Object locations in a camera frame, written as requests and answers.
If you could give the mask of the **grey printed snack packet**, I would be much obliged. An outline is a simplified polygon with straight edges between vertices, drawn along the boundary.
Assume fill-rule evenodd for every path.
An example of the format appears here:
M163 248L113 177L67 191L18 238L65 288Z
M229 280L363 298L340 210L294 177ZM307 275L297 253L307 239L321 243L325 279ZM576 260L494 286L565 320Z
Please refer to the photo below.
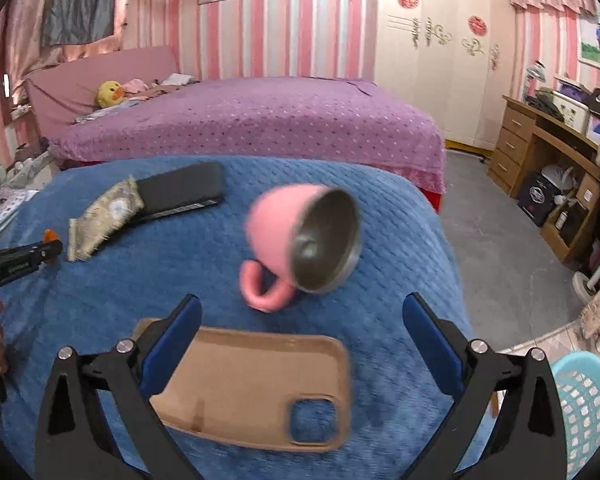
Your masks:
M128 177L99 196L81 217L69 220L68 260L85 261L144 208L137 182Z

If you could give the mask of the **blue knitted blanket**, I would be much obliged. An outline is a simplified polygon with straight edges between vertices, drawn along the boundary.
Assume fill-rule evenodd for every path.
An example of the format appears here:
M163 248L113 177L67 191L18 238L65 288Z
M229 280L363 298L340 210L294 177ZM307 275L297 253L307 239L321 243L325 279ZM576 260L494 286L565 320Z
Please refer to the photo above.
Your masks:
M440 318L471 330L455 255L438 215L411 182L370 167L257 157L225 157L218 206L129 230L84 262L59 260L0 291L9 372L0 437L25 470L34 466L38 411L57 351L101 352L141 318L169 314L199 297L204 324L339 339L350 354L352 425L326 454L268 453L176 434L208 479L395 479L438 428L451 401L438 389L402 322L418 292ZM299 295L266 315L238 289L251 255L244 220L277 185L318 183L348 190L362 218L353 274L324 296Z

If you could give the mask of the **small framed photo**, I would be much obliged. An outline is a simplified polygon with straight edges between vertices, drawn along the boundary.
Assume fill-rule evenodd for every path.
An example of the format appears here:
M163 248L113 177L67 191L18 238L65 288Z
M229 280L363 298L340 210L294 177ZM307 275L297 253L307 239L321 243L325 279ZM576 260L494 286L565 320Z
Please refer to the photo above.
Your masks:
M600 69L600 13L580 15L578 25L579 60Z

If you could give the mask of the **yellow duck plush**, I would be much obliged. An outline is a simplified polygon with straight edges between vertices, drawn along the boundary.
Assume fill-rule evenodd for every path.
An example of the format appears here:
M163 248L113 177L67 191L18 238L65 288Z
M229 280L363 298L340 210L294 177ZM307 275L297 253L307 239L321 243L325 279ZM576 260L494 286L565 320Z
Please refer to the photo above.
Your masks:
M122 84L114 80L103 82L96 92L96 104L102 110L112 106L119 105L125 97L125 90Z

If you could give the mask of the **wooden desk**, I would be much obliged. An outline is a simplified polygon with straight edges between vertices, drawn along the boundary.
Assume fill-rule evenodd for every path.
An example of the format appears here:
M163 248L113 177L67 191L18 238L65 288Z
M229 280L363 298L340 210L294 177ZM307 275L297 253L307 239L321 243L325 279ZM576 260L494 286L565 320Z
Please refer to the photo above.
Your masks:
M593 241L600 209L595 144L509 96L488 175L539 228L557 259L572 263Z

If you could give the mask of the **desk lamp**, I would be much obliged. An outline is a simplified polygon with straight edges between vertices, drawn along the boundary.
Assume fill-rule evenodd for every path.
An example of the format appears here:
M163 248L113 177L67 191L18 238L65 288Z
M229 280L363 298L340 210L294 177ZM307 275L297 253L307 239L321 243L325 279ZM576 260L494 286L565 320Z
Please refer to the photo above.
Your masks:
M536 60L532 65L528 66L524 73L524 90L522 90L522 99L525 101L531 89L533 81L539 81L540 84L546 83L545 65Z

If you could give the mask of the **purple dotted bed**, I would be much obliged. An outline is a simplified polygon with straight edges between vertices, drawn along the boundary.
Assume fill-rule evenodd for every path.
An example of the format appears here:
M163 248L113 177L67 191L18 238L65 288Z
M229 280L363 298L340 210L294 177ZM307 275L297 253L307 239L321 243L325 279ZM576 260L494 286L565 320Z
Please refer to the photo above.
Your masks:
M27 76L38 134L60 160L242 155L352 162L445 192L442 135L426 113L372 82L322 77L204 80L95 118L107 80L176 72L168 47L122 50Z

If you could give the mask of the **dotted ironing board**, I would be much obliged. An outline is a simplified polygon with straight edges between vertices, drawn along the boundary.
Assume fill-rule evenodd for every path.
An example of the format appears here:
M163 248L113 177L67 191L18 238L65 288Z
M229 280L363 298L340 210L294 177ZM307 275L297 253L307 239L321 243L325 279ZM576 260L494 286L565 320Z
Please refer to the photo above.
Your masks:
M0 195L0 233L15 218L18 209L27 203L38 190L13 190L3 188Z

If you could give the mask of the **black smartphone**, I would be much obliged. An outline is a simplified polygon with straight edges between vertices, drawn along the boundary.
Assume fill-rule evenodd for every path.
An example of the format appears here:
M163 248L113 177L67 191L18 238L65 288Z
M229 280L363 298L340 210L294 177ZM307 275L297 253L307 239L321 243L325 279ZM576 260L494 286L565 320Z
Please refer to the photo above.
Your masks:
M224 200L224 171L219 162L200 162L137 182L144 206L131 223L215 206Z

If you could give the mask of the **white storage box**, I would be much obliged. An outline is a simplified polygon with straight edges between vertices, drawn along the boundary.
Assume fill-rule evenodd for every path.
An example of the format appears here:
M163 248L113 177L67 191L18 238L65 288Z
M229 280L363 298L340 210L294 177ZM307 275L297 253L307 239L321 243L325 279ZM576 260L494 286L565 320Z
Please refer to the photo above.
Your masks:
M557 90L552 91L552 96L553 104L558 108L560 114L562 114L565 125L580 134L585 134L588 122L590 121L590 110L588 107Z

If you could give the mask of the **pink window curtain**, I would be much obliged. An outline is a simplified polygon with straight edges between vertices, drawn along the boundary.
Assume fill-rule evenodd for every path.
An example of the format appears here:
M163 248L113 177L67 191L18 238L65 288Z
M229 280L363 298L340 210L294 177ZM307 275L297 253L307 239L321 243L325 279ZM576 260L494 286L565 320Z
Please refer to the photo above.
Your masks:
M9 0L3 51L12 105L27 101L30 73L119 50L128 1Z

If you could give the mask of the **white wardrobe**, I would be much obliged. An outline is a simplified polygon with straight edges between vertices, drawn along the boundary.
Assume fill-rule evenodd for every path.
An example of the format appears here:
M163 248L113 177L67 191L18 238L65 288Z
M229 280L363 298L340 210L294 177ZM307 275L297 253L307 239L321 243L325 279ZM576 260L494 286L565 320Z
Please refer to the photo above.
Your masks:
M514 71L509 0L378 0L375 81L445 140L493 151Z

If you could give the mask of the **light blue laundry basket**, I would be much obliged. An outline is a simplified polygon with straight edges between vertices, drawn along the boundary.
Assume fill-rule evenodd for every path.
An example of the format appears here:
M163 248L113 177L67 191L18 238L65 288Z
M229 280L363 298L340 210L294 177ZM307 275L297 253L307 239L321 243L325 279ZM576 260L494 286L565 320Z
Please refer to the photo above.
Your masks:
M600 358L587 351L566 354L552 365L564 419L567 479L600 447Z

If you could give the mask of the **pink metal-lined mug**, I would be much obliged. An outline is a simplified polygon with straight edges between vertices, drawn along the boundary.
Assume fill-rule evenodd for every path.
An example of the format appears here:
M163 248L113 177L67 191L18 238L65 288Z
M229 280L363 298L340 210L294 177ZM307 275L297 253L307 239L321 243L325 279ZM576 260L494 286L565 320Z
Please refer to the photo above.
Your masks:
M358 203L343 188L298 183L260 195L245 220L254 258L242 263L246 304L272 313L295 292L321 295L354 271L362 250Z

